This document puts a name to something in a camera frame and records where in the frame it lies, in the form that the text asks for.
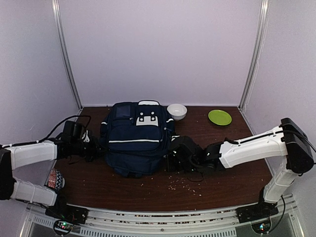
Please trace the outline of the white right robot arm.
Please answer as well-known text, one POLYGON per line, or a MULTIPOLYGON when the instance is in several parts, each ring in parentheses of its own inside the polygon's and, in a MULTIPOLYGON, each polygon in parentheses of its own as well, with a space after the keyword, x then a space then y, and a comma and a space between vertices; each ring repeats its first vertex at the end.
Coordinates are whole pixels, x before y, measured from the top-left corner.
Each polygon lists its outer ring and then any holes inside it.
POLYGON ((271 181, 260 190, 256 204, 237 209, 240 222, 278 214, 277 203, 294 180, 315 165, 315 148, 304 131, 290 118, 273 129, 239 140, 226 138, 201 148, 188 136, 173 136, 166 156, 168 172, 212 173, 272 157, 284 157, 271 181))

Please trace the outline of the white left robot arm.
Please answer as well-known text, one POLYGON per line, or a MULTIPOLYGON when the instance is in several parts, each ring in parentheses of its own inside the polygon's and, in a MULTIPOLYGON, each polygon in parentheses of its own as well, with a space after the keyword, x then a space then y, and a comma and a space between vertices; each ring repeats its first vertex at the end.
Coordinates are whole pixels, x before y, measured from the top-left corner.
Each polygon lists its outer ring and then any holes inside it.
POLYGON ((14 178, 13 170, 71 156, 78 156, 86 162, 91 162, 104 152, 105 148, 100 145, 98 138, 92 136, 85 125, 71 120, 64 122, 63 131, 56 137, 47 136, 32 142, 1 146, 0 198, 37 203, 60 219, 67 219, 71 215, 71 208, 56 188, 14 178))

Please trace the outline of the navy blue student backpack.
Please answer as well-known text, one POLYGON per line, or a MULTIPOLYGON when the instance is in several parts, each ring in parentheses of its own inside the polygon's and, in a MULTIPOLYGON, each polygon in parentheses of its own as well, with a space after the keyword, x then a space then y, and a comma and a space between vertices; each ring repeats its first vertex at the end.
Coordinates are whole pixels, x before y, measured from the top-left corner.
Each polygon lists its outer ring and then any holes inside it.
POLYGON ((174 135, 174 119, 154 100, 116 103, 100 126, 105 160, 123 177, 155 173, 174 135))

